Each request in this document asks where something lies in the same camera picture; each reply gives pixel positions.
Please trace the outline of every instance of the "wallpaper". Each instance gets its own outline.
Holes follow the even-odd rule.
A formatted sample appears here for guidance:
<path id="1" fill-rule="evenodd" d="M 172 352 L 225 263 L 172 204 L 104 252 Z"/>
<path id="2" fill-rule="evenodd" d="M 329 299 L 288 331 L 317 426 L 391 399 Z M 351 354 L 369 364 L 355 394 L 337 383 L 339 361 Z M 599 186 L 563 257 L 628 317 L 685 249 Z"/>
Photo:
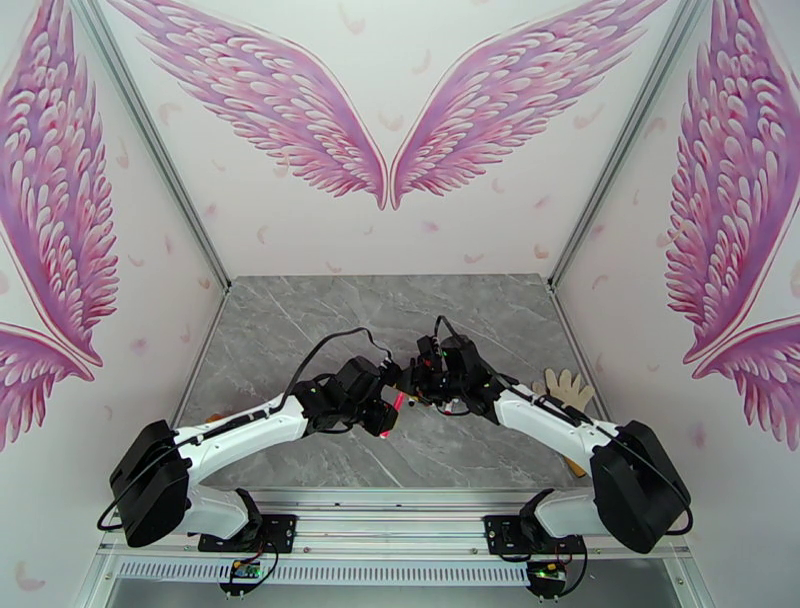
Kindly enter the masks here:
<path id="1" fill-rule="evenodd" d="M 103 6 L 238 275 L 549 268 L 675 3 L 200 4 Z"/>
<path id="2" fill-rule="evenodd" d="M 0 65 L 0 603 L 66 606 L 221 291 L 68 3 L 7 3 Z"/>
<path id="3" fill-rule="evenodd" d="M 684 476 L 720 606 L 796 603 L 799 24 L 708 3 L 561 288 L 612 414 Z"/>
<path id="4" fill-rule="evenodd" d="M 42 425 L 55 383 L 94 379 L 92 328 L 115 310 L 103 125 L 63 1 L 40 5 L 3 86 L 0 141 L 3 244 L 50 333 L 0 321 L 2 451 L 7 428 L 16 441 Z"/>

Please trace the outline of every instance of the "enclosure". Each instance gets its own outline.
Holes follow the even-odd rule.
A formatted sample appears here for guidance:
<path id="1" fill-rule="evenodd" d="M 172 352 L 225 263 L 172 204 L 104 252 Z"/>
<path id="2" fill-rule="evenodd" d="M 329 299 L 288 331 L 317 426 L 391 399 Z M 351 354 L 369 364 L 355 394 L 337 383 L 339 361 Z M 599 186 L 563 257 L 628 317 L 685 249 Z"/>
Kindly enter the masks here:
<path id="1" fill-rule="evenodd" d="M 405 364 L 439 315 L 527 386 L 581 374 L 692 494 L 647 555 L 587 536 L 563 605 L 796 605 L 798 26 L 791 0 L 6 2 L 7 605 L 224 602 L 231 556 L 97 531 L 127 447 L 274 398 L 331 332 Z M 298 516 L 246 601 L 535 603 L 482 517 L 591 481 L 442 413 L 214 474 Z"/>

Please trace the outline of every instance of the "cable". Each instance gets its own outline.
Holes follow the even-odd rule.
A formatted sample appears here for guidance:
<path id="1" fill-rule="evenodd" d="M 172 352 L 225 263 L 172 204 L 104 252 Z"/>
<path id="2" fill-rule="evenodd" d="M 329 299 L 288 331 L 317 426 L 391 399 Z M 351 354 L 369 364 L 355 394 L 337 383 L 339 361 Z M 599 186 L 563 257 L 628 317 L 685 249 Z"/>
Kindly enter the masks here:
<path id="1" fill-rule="evenodd" d="M 256 553 L 253 557 L 248 557 L 247 559 L 243 559 L 243 560 L 235 560 L 233 562 L 233 565 L 231 566 L 231 569 L 230 569 L 231 571 L 230 571 L 230 575 L 228 576 L 228 584 L 229 585 L 233 584 L 233 577 L 234 577 L 234 575 L 236 574 L 236 571 L 239 568 L 241 568 L 242 566 L 246 566 L 247 564 L 252 564 L 254 561 L 256 561 L 263 554 L 264 554 L 264 543 L 261 543 L 261 545 L 258 548 L 258 553 Z"/>
<path id="2" fill-rule="evenodd" d="M 583 565 L 581 566 L 581 573 L 578 575 L 578 578 L 575 579 L 575 582 L 572 583 L 572 587 L 567 589 L 564 593 L 559 594 L 558 599 L 566 597 L 570 593 L 575 591 L 575 589 L 577 589 L 578 586 L 583 582 L 583 577 L 586 576 L 586 568 L 589 565 L 589 549 L 586 548 L 586 543 L 582 544 L 583 544 Z"/>
<path id="3" fill-rule="evenodd" d="M 275 573 L 275 568 L 278 567 L 278 558 L 280 557 L 280 555 L 278 554 L 278 547 L 276 547 L 272 543 L 272 541 L 269 541 L 269 540 L 266 542 L 266 544 L 269 545 L 270 547 L 272 547 L 272 550 L 275 552 L 275 559 L 273 560 L 272 566 L 270 567 L 270 569 L 267 571 L 267 573 L 264 575 L 264 577 L 261 580 L 259 580 L 253 586 L 253 589 L 256 589 L 256 588 L 260 587 L 265 580 L 267 580 L 270 576 L 272 576 Z"/>
<path id="4" fill-rule="evenodd" d="M 509 564 L 524 564 L 527 561 L 530 561 L 531 557 L 533 557 L 530 553 L 528 555 L 500 555 L 500 559 L 504 562 L 508 562 Z"/>
<path id="5" fill-rule="evenodd" d="M 109 513 L 111 513 L 111 511 L 113 511 L 119 505 L 119 502 L 122 500 L 123 496 L 125 496 L 128 492 L 130 492 L 131 488 L 133 488 L 133 486 L 135 486 L 139 482 L 139 480 L 142 477 L 144 477 L 146 473 L 148 473 L 150 471 L 150 469 L 155 467 L 162 460 L 164 460 L 167 456 L 172 454 L 172 452 L 178 451 L 180 448 L 182 448 L 183 446 L 185 446 L 185 445 L 187 445 L 189 443 L 194 443 L 195 445 L 200 445 L 199 437 L 202 437 L 202 435 L 194 435 L 192 437 L 189 437 L 188 439 L 184 439 L 180 443 L 176 443 L 175 445 L 169 447 L 164 452 L 159 454 L 158 457 L 155 458 L 155 460 L 153 460 L 150 463 L 148 463 L 148 465 L 146 467 L 144 467 L 141 471 L 139 471 L 139 474 L 136 475 L 136 477 L 134 477 L 128 483 L 127 486 L 125 486 L 125 489 L 122 490 L 122 492 L 120 492 L 119 495 L 114 498 L 114 500 L 111 502 L 111 504 L 108 505 L 108 507 L 106 507 L 106 510 L 103 511 L 103 514 L 97 520 L 97 529 L 102 531 L 102 532 L 113 532 L 114 530 L 120 530 L 123 527 L 122 524 L 115 524 L 113 526 L 108 526 L 108 525 L 103 523 L 103 520 L 106 517 L 108 517 Z"/>
<path id="6" fill-rule="evenodd" d="M 306 355 L 305 359 L 303 359 L 300 362 L 300 365 L 297 366 L 297 370 L 294 372 L 292 379 L 289 381 L 289 386 L 286 387 L 286 390 L 283 392 L 283 395 L 281 396 L 280 403 L 278 403 L 278 405 L 276 405 L 275 407 L 269 408 L 269 415 L 271 416 L 273 414 L 277 414 L 283 409 L 283 406 L 286 405 L 286 400 L 289 398 L 289 395 L 291 394 L 292 390 L 294 390 L 294 387 L 297 384 L 297 381 L 300 379 L 300 376 L 302 375 L 303 371 L 305 371 L 306 367 L 308 367 L 308 364 L 311 363 L 311 360 L 317 355 L 317 353 L 322 349 L 323 346 L 325 346 L 328 342 L 330 342 L 335 338 L 352 336 L 353 334 L 357 334 L 362 331 L 367 334 L 370 344 L 372 344 L 375 348 L 385 352 L 386 357 L 390 361 L 392 361 L 392 351 L 390 351 L 386 347 L 379 346 L 378 344 L 376 344 L 375 338 L 372 336 L 372 332 L 366 327 L 356 327 L 355 329 L 349 329 L 347 331 L 339 331 L 336 333 L 328 334 L 327 336 L 322 338 L 322 340 L 317 342 L 317 345 L 311 349 L 311 351 Z"/>
<path id="7" fill-rule="evenodd" d="M 660 477 L 661 480 L 665 484 L 667 484 L 667 486 L 669 486 L 669 488 L 675 493 L 675 496 L 678 497 L 678 500 L 680 501 L 681 505 L 683 506 L 683 510 L 686 512 L 686 520 L 687 520 L 686 521 L 686 525 L 683 528 L 681 528 L 680 530 L 667 530 L 666 532 L 664 532 L 664 535 L 665 536 L 681 536 L 683 534 L 687 534 L 688 532 L 690 532 L 692 530 L 692 528 L 694 527 L 694 514 L 692 513 L 692 509 L 689 506 L 689 501 L 686 500 L 686 497 L 681 493 L 681 491 L 678 490 L 678 488 L 675 487 L 675 484 L 673 484 L 669 479 L 667 479 L 667 477 L 661 471 L 659 471 L 656 467 L 654 467 L 652 464 L 650 464 L 650 462 L 648 462 L 641 454 L 639 454 L 638 452 L 635 452 L 634 450 L 629 448 L 627 445 L 625 445 L 619 439 L 614 437 L 611 433 L 606 431 L 604 428 L 598 426 L 597 424 L 594 425 L 594 428 L 596 428 L 598 431 L 600 431 L 603 435 L 608 437 L 611 441 L 613 441 L 616 445 L 618 445 L 619 447 L 624 449 L 626 452 L 628 452 L 629 454 L 632 454 L 633 456 L 635 456 L 647 468 L 649 468 L 651 471 L 653 471 L 653 473 L 655 473 L 658 477 Z"/>

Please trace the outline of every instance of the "pink feather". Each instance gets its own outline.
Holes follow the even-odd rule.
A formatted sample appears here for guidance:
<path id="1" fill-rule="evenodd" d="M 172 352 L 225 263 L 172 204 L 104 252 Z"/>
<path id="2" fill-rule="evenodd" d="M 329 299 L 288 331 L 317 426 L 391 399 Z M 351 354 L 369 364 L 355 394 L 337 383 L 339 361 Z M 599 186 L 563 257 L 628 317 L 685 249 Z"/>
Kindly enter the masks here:
<path id="1" fill-rule="evenodd" d="M 93 380 L 80 359 L 36 331 L 0 323 L 0 451 L 31 423 L 42 425 L 53 384 L 67 376 Z"/>
<path id="2" fill-rule="evenodd" d="M 715 0 L 689 77 L 667 251 L 670 308 L 694 324 L 689 363 L 742 323 L 800 199 L 800 108 L 749 0 Z"/>
<path id="3" fill-rule="evenodd" d="M 747 422 L 791 450 L 800 445 L 800 315 L 762 323 L 720 346 L 694 372 L 702 378 L 719 372 L 736 382 L 744 396 Z"/>
<path id="4" fill-rule="evenodd" d="M 320 59 L 268 32 L 171 0 L 109 0 L 141 27 L 155 62 L 234 133 L 334 196 L 386 205 L 386 168 L 342 86 Z"/>
<path id="5" fill-rule="evenodd" d="M 0 221 L 42 320 L 95 365 L 92 328 L 117 290 L 101 138 L 72 17 L 63 0 L 43 0 L 0 96 Z"/>
<path id="6" fill-rule="evenodd" d="M 665 0 L 591 0 L 481 42 L 442 78 L 392 163 L 392 206 L 438 196 L 499 163 L 594 89 Z"/>

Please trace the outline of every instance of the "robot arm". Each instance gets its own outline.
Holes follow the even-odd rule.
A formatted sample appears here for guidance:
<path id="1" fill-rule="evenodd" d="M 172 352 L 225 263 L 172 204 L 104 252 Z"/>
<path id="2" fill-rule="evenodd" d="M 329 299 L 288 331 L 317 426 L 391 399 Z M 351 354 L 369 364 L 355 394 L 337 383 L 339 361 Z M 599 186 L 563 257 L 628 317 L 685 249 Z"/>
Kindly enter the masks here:
<path id="1" fill-rule="evenodd" d="M 358 425 L 375 436 L 391 430 L 397 410 L 387 386 L 399 372 L 391 361 L 377 368 L 355 357 L 336 374 L 298 382 L 288 395 L 213 423 L 176 431 L 164 420 L 146 426 L 110 479 L 128 545 L 180 532 L 202 533 L 208 542 L 229 539 L 227 546 L 249 550 L 263 524 L 250 495 L 201 482 L 245 456 L 340 423 L 344 431 Z"/>
<path id="2" fill-rule="evenodd" d="M 420 355 L 403 371 L 400 389 L 437 407 L 459 399 L 470 412 L 567 456 L 592 478 L 591 488 L 545 490 L 523 507 L 522 531 L 532 550 L 566 536 L 610 534 L 648 553 L 688 513 L 689 492 L 649 427 L 594 420 L 537 395 L 496 372 L 468 337 L 450 330 L 441 346 L 435 336 L 417 342 Z"/>

